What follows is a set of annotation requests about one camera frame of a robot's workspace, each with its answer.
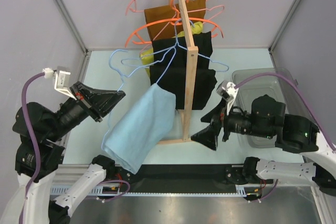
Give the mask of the light blue trousers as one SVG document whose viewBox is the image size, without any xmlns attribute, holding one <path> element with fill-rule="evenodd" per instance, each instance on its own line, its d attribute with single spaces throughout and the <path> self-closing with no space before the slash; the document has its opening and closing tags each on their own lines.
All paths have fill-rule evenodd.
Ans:
<svg viewBox="0 0 336 224">
<path fill-rule="evenodd" d="M 102 150 L 136 174 L 151 149 L 173 128 L 176 96 L 153 84 L 104 136 Z"/>
</svg>

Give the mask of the light blue wire hanger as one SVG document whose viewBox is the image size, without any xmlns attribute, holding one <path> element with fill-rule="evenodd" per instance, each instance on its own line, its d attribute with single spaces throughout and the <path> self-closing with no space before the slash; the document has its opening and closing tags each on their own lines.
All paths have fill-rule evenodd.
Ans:
<svg viewBox="0 0 336 224">
<path fill-rule="evenodd" d="M 130 78 L 130 79 L 131 79 L 130 84 L 127 84 L 127 85 L 126 85 L 128 88 L 130 88 L 131 94 L 135 94 L 135 93 L 138 92 L 138 91 L 141 92 L 141 91 L 144 90 L 145 87 L 147 87 L 147 90 L 148 90 L 148 89 L 150 88 L 150 86 L 153 85 L 153 84 L 149 84 L 148 81 L 145 81 L 144 76 L 141 76 L 140 74 L 137 74 L 137 73 L 136 73 L 137 71 L 140 71 L 141 74 L 144 74 L 144 73 L 145 73 L 144 69 L 145 69 L 145 68 L 149 68 L 150 66 L 152 66 L 151 64 L 144 65 L 144 66 L 136 66 L 136 65 L 134 65 L 134 70 L 133 70 L 129 75 L 125 75 L 125 74 L 123 74 L 123 73 L 120 71 L 120 69 L 115 68 L 115 67 L 111 64 L 112 57 L 113 57 L 113 55 L 111 55 L 110 58 L 109 58 L 109 67 L 110 67 L 112 70 L 116 71 L 116 72 L 119 74 L 119 76 L 120 76 L 120 78 L 121 78 L 121 80 L 122 80 L 122 84 L 121 84 L 122 86 L 124 86 L 124 79 L 125 79 L 125 78 Z"/>
</svg>

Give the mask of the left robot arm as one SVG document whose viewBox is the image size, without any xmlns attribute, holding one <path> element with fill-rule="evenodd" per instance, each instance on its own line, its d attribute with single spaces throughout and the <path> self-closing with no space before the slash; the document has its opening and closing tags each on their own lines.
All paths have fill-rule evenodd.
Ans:
<svg viewBox="0 0 336 224">
<path fill-rule="evenodd" d="M 15 157 L 19 189 L 7 204 L 1 223 L 70 223 L 89 193 L 101 182 L 115 178 L 115 162 L 98 155 L 69 190 L 50 199 L 64 151 L 58 141 L 86 118 L 101 122 L 125 97 L 123 91 L 93 89 L 81 82 L 68 91 L 69 99 L 56 112 L 26 101 L 18 110 L 13 131 L 21 140 Z"/>
</svg>

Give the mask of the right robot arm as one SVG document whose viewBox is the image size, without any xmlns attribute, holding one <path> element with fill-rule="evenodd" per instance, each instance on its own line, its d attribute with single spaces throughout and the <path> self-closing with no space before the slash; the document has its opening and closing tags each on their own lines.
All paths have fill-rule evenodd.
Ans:
<svg viewBox="0 0 336 224">
<path fill-rule="evenodd" d="M 276 148 L 311 161 L 290 164 L 248 157 L 242 169 L 245 181 L 289 179 L 316 185 L 321 192 L 335 196 L 335 144 L 327 141 L 315 123 L 303 116 L 287 114 L 284 103 L 267 95 L 256 98 L 250 112 L 238 106 L 226 112 L 226 107 L 222 101 L 203 116 L 201 121 L 209 125 L 193 134 L 191 140 L 215 151 L 221 131 L 224 142 L 231 133 L 275 139 Z"/>
</svg>

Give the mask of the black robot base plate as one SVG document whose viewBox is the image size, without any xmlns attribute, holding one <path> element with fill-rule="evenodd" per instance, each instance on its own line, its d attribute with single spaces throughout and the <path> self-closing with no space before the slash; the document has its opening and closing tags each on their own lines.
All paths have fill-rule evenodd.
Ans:
<svg viewBox="0 0 336 224">
<path fill-rule="evenodd" d="M 182 185 L 195 186 L 245 185 L 248 181 L 242 175 L 241 167 L 225 164 L 198 165 L 142 165 L 136 174 L 117 167 L 117 172 L 130 185 L 146 184 L 154 187 Z"/>
</svg>

